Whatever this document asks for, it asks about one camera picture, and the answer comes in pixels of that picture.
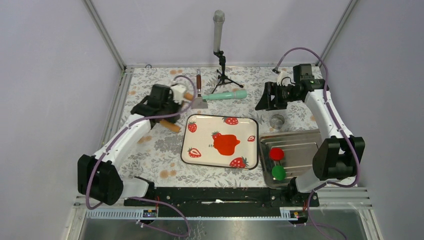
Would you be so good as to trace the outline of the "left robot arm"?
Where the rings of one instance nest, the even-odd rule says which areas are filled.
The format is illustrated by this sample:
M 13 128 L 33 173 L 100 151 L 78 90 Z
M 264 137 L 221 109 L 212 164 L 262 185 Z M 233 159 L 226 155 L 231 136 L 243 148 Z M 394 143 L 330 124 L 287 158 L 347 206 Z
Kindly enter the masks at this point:
M 184 100 L 193 96 L 182 84 L 166 86 L 154 84 L 149 95 L 130 111 L 118 132 L 93 155 L 83 154 L 77 162 L 77 190 L 86 198 L 106 205 L 114 205 L 119 199 L 136 197 L 144 206 L 152 204 L 155 192 L 146 180 L 127 178 L 119 170 L 136 143 L 157 123 L 174 132 Z

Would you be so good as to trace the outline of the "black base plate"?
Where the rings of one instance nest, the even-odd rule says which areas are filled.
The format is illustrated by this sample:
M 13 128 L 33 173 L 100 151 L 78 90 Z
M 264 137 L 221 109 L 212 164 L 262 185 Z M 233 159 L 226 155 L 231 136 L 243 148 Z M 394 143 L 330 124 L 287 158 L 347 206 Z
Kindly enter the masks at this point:
M 268 187 L 154 187 L 147 202 L 127 199 L 126 207 L 152 207 L 159 217 L 178 217 L 177 208 L 187 218 L 281 217 L 281 210 L 302 210 L 308 200 L 290 200 L 286 189 Z

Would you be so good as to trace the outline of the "mint green rolling pin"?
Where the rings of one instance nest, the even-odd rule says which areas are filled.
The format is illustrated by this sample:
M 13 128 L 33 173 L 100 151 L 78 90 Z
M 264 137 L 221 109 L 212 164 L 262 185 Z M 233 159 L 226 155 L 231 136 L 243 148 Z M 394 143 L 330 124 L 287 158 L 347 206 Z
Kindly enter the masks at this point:
M 203 95 L 201 98 L 205 101 L 212 100 L 229 100 L 229 99 L 244 99 L 248 96 L 246 90 L 237 90 L 232 92 L 212 93 Z

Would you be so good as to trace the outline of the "wooden dough roller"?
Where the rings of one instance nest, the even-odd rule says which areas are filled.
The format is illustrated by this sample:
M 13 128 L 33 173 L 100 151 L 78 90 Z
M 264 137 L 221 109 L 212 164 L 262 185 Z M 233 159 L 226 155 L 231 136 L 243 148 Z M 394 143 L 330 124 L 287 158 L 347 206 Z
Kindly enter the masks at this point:
M 188 101 L 192 101 L 194 99 L 194 96 L 191 93 L 186 92 L 184 94 L 184 98 L 186 100 L 188 100 Z M 181 130 L 181 127 L 180 126 L 178 126 L 178 125 L 176 125 L 174 123 L 168 122 L 165 119 L 162 119 L 159 122 L 159 124 L 162 125 L 163 127 L 167 128 L 167 129 L 169 129 L 170 131 L 172 131 L 174 133 L 179 133 L 180 130 Z

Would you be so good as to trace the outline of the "stainless steel tray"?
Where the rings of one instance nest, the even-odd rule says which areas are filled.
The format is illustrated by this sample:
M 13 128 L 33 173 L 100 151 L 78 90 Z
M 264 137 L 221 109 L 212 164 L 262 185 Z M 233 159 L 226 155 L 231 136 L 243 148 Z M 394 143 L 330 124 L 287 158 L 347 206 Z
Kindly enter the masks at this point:
M 322 143 L 320 131 L 301 130 L 280 133 L 269 133 L 259 137 L 259 159 L 265 184 L 271 189 L 286 188 L 290 180 L 306 173 L 312 168 L 313 157 Z M 274 161 L 270 157 L 272 149 L 281 149 L 284 157 Z M 272 175 L 275 166 L 282 166 L 286 172 L 283 180 Z

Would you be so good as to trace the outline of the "wooden handled metal scraper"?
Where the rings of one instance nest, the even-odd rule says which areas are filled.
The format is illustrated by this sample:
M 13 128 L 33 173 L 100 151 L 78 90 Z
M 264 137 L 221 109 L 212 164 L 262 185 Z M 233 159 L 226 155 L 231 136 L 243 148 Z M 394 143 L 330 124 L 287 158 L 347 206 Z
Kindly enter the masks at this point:
M 207 109 L 208 103 L 202 97 L 202 77 L 201 77 L 201 69 L 198 68 L 196 70 L 196 96 L 192 101 L 192 109 Z

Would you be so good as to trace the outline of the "red dough disc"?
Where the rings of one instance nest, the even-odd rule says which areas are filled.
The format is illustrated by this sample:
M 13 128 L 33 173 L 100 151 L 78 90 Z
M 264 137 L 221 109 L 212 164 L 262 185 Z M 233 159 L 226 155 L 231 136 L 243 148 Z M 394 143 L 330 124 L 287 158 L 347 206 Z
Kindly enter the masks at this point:
M 269 151 L 269 158 L 273 161 L 281 161 L 285 157 L 285 152 L 281 148 L 272 148 Z

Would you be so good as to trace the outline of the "orange dough piece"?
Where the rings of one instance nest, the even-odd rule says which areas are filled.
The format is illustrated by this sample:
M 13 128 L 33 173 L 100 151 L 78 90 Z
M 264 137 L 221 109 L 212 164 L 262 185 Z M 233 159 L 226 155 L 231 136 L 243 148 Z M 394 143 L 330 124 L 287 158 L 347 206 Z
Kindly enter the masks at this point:
M 232 156 L 240 143 L 233 134 L 217 134 L 213 137 L 213 147 L 223 156 Z

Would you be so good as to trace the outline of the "floral pattern table mat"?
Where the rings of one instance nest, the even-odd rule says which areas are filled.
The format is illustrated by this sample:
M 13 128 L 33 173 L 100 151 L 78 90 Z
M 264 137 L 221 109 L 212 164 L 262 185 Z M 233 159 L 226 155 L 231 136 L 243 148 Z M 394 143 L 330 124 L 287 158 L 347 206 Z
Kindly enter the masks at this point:
M 226 74 L 232 84 L 217 87 L 217 69 L 201 69 L 202 93 L 212 91 L 234 92 L 247 90 L 248 96 L 241 100 L 211 101 L 200 114 L 252 118 L 258 122 L 261 134 L 272 134 L 270 119 L 274 111 L 256 111 L 266 82 L 275 82 L 277 75 L 269 67 L 227 67 Z M 186 84 L 187 78 L 195 79 L 194 67 L 180 68 L 134 68 L 123 108 L 122 121 L 130 115 L 137 103 L 147 96 L 154 84 L 169 85 L 172 80 Z M 156 125 L 145 134 L 131 149 L 128 158 L 120 167 L 119 173 L 125 177 L 142 177 L 153 181 L 158 187 L 264 187 L 265 180 L 261 166 L 252 170 L 222 167 L 209 167 L 186 164 L 181 159 L 183 144 L 182 132 L 174 133 Z

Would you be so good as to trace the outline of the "green dough disc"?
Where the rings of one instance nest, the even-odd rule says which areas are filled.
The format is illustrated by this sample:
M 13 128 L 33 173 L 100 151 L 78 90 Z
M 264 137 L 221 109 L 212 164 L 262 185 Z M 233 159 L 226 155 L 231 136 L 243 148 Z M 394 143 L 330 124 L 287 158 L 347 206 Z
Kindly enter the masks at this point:
M 272 177 L 276 181 L 283 181 L 286 178 L 286 170 L 281 165 L 275 165 L 271 170 Z

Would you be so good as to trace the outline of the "strawberry print white tray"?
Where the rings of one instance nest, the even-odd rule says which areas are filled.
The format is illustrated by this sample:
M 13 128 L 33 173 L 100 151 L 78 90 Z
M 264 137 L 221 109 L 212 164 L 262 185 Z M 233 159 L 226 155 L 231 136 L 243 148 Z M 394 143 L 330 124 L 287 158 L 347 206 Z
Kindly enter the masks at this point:
M 259 124 L 246 117 L 192 114 L 180 157 L 186 164 L 252 170 L 259 164 Z

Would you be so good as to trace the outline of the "black tripod mic stand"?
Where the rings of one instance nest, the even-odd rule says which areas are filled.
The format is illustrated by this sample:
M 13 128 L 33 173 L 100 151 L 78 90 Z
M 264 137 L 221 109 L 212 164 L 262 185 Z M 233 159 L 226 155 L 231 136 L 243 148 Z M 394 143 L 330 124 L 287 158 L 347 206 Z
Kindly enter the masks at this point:
M 244 88 L 244 85 L 237 83 L 236 81 L 230 79 L 227 75 L 226 75 L 226 57 L 224 55 L 224 52 L 222 50 L 219 50 L 218 52 L 214 52 L 213 53 L 216 57 L 218 57 L 218 61 L 219 61 L 219 66 L 221 67 L 221 70 L 216 70 L 216 72 L 218 73 L 217 75 L 217 79 L 218 82 L 215 85 L 214 89 L 212 90 L 212 94 L 215 93 L 215 91 L 217 90 L 218 87 L 224 86 L 224 85 L 228 85 L 228 84 L 235 84 L 240 88 Z

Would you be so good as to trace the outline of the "silver microphone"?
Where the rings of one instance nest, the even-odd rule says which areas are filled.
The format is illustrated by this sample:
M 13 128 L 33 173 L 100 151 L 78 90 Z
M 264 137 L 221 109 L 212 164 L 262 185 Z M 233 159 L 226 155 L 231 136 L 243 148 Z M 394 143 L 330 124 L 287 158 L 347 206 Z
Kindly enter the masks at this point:
M 214 23 L 214 38 L 213 38 L 213 52 L 218 53 L 221 50 L 221 40 L 223 32 L 223 24 L 225 22 L 225 13 L 218 9 L 213 15 Z

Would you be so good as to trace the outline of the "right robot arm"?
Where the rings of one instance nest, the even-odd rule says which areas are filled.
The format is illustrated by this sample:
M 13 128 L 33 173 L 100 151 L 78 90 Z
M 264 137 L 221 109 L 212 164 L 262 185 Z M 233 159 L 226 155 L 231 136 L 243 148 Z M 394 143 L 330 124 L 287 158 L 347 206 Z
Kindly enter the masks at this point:
M 301 205 L 307 194 L 332 184 L 344 187 L 340 181 L 353 177 L 351 188 L 361 175 L 360 162 L 365 141 L 346 127 L 331 99 L 330 89 L 324 79 L 299 80 L 287 86 L 266 82 L 255 110 L 284 110 L 289 102 L 302 101 L 315 117 L 322 143 L 312 159 L 312 168 L 294 180 L 294 188 L 287 191 L 287 201 Z

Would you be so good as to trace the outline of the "small round metal cup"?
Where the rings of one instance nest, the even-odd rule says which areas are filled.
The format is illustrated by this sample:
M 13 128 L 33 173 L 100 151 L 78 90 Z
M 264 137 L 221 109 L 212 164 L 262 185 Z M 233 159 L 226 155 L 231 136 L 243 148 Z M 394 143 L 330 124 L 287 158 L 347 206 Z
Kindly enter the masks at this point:
M 273 129 L 280 130 L 285 124 L 285 118 L 281 114 L 274 114 L 270 117 L 269 124 Z

